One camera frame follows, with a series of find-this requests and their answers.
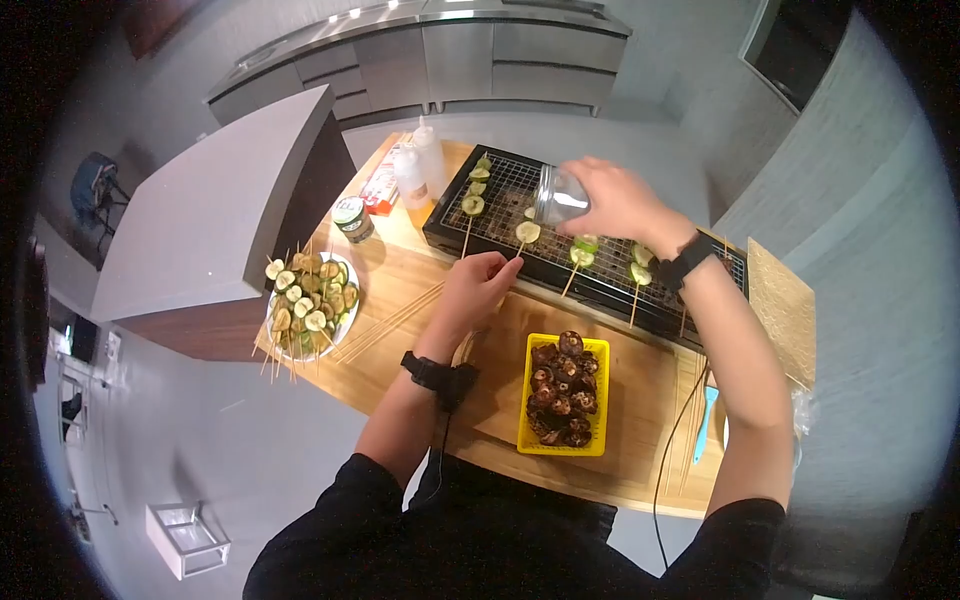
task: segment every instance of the sleeve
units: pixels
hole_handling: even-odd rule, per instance
[[[720,508],[663,573],[660,591],[671,598],[763,598],[785,517],[778,502],[765,498]]]
[[[346,548],[375,539],[402,508],[403,490],[394,476],[373,459],[353,454],[314,508],[267,542],[247,576],[243,597],[293,597],[292,587],[306,583],[304,577],[318,584],[350,554]]]

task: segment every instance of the plastic bag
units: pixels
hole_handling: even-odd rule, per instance
[[[801,435],[810,433],[810,426],[820,414],[820,404],[816,402],[812,392],[796,387],[790,393],[793,401],[793,428]]]

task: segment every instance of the plastic basket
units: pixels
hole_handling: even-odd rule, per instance
[[[527,424],[527,398],[533,393],[530,388],[532,365],[530,350],[546,344],[556,344],[559,335],[531,333],[527,336],[526,368],[523,370],[523,397],[520,399],[520,425],[516,432],[516,449],[523,454],[549,454],[551,456],[602,456],[607,447],[607,388],[610,384],[610,344],[604,340],[584,338],[584,349],[593,352],[600,369],[593,375],[597,381],[597,414],[587,415],[590,421],[589,444],[582,448],[566,445],[543,445],[537,434]]]

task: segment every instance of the white plate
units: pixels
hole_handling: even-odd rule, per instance
[[[344,324],[342,324],[342,325],[337,325],[337,329],[333,332],[333,343],[334,343],[334,344],[340,344],[340,342],[341,342],[345,337],[347,337],[347,332],[350,330],[350,326],[353,325],[353,320],[356,318],[357,310],[360,308],[360,295],[359,295],[359,292],[360,292],[360,281],[359,281],[359,279],[357,279],[357,272],[356,272],[356,270],[353,268],[353,265],[351,265],[351,264],[349,263],[349,261],[346,260],[345,258],[343,258],[340,254],[337,254],[336,252],[317,252],[317,254],[320,255],[320,258],[322,258],[322,259],[324,260],[324,262],[326,262],[327,260],[330,260],[330,259],[332,258],[333,260],[335,260],[335,261],[337,261],[337,262],[347,263],[347,268],[349,269],[349,274],[347,275],[347,282],[348,282],[348,283],[352,283],[353,285],[355,285],[355,286],[357,287],[357,292],[358,292],[358,294],[357,294],[357,303],[353,305],[353,308],[351,308],[351,309],[349,310],[349,312],[347,312],[347,322],[344,323]],[[274,299],[274,296],[276,296],[276,292],[271,292],[271,294],[270,294],[270,300],[273,300],[273,299]],[[270,304],[269,304],[269,303],[267,303],[267,315],[266,315],[265,319],[267,319],[267,320],[270,319]],[[267,339],[270,340],[270,343],[271,343],[271,344],[274,342],[274,332],[271,331],[269,327],[267,327]],[[326,356],[326,354],[327,354],[328,352],[330,352],[331,350],[333,350],[333,346],[327,346],[326,349],[325,349],[323,352],[320,353],[320,357],[323,358],[323,357]],[[281,353],[281,356],[283,356],[283,358],[286,358],[286,359],[290,359],[290,358],[291,358],[290,355],[287,354],[286,352],[282,352],[282,353]],[[302,359],[299,359],[299,360],[295,359],[295,360],[297,360],[298,363],[309,363],[309,362],[312,362],[312,361],[314,361],[314,360],[316,360],[316,359],[317,359],[317,354],[314,353],[314,354],[310,354],[310,355],[307,356],[306,358],[302,358]]]

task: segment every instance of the black wrist strap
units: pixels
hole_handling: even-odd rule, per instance
[[[463,403],[480,374],[472,365],[441,365],[429,358],[414,356],[410,350],[403,354],[400,366],[410,372],[411,381],[436,392],[440,410],[451,415]]]
[[[713,242],[708,235],[697,231],[674,260],[661,260],[657,263],[655,275],[671,292],[679,292],[684,287],[684,277],[713,254]]]

